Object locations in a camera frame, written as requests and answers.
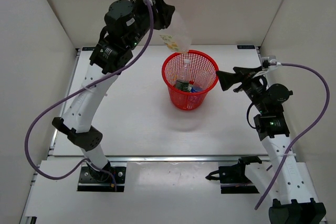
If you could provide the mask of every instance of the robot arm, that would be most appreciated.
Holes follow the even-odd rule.
[[[163,0],[151,0],[151,4],[154,29],[167,28],[175,7],[167,5]],[[149,11],[143,0],[115,1],[105,14],[104,21],[106,26],[90,57],[82,87],[123,68],[132,59],[132,50],[150,29]],[[81,148],[84,156],[90,159],[90,172],[97,181],[107,180],[108,175],[94,167],[108,171],[112,168],[100,145],[102,134],[91,123],[104,95],[117,78],[118,75],[113,76],[86,89],[75,97],[61,118],[52,121],[53,126],[66,134],[72,143]]]
[[[278,175],[277,187],[273,187],[268,194],[273,202],[269,209],[271,223],[318,224],[326,214],[325,207],[323,203],[316,203],[307,189],[292,149],[286,152],[291,139],[282,103],[287,101],[293,92],[278,83],[267,88],[267,80],[263,74],[268,71],[268,67],[270,70],[276,68],[266,61],[258,68],[235,67],[235,73],[218,71],[217,76],[223,91],[241,82],[234,92],[244,91],[251,100],[251,106],[254,105],[258,109],[260,114],[254,117],[254,129],[269,155],[272,168],[277,170],[283,156],[287,156]],[[253,182],[261,194],[267,190],[272,178],[260,160],[256,163],[240,161],[238,167],[245,179]]]

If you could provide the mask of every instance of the red plastic basket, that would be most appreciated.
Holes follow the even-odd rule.
[[[188,93],[174,87],[177,73],[183,66],[184,59],[191,60],[191,84],[194,83],[196,75],[200,69],[204,69],[212,74],[211,81],[209,82],[207,89],[197,93]],[[218,81],[218,77],[216,75],[217,70],[218,66],[216,62],[209,55],[200,51],[189,50],[189,52],[185,54],[174,53],[170,55],[163,63],[162,77],[168,86],[170,99],[173,104],[181,110],[194,110],[199,107],[208,92]]]

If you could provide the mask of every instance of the red basket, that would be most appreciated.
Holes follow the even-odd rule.
[[[174,87],[177,73],[183,66],[184,59],[191,60],[191,84],[194,83],[200,69],[204,69],[212,74],[211,81],[205,90],[197,93],[188,93]],[[176,52],[170,55],[163,63],[162,77],[168,86],[170,99],[173,104],[181,110],[194,110],[202,104],[208,92],[216,85],[218,81],[216,71],[218,70],[216,62],[209,55],[200,51],[189,50],[185,54]]]

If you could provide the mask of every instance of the black bracket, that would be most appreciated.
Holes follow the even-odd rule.
[[[76,133],[75,129],[69,129],[63,124],[63,118],[54,118],[52,121],[53,126],[60,132],[65,134],[73,144],[84,149],[86,152],[93,150],[100,144],[103,134],[91,126],[88,132]]]
[[[291,204],[282,205],[277,199],[269,208],[271,224],[319,224],[326,215],[323,203],[316,203],[310,199],[308,203],[298,203],[292,200]]]
[[[232,166],[220,166],[218,170],[209,173],[205,178],[207,180],[219,180],[222,194],[257,194],[257,188],[251,184],[251,181],[245,176],[245,167],[251,163],[262,163],[258,156],[241,157],[238,163]]]
[[[113,73],[133,58],[131,49],[123,49],[108,43],[106,39],[99,41],[90,57],[90,64],[102,68],[102,73]]]
[[[125,166],[111,166],[109,167],[117,183],[117,192],[124,192],[125,179],[126,179],[126,167]],[[92,169],[89,166],[82,166],[78,179],[77,191],[105,191],[115,192],[114,184],[112,180],[107,176],[107,179],[97,180],[97,176],[92,173]]]
[[[289,129],[283,113],[274,115],[256,115],[254,117],[254,124],[260,141],[267,136],[274,138],[275,135],[284,134],[286,137],[289,137]]]

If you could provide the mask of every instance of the cable clip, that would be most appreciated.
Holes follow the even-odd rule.
[[[287,154],[280,154],[280,155],[277,155],[275,158],[271,159],[270,161],[272,162],[273,160],[277,159],[278,157],[283,157],[283,156],[296,156],[295,153],[287,153]]]
[[[90,89],[90,88],[87,88],[86,86],[84,86],[83,84],[81,85],[82,86],[82,88],[84,88],[85,90],[87,90],[87,91],[89,91],[89,92],[91,92],[91,93],[95,93],[92,89]]]

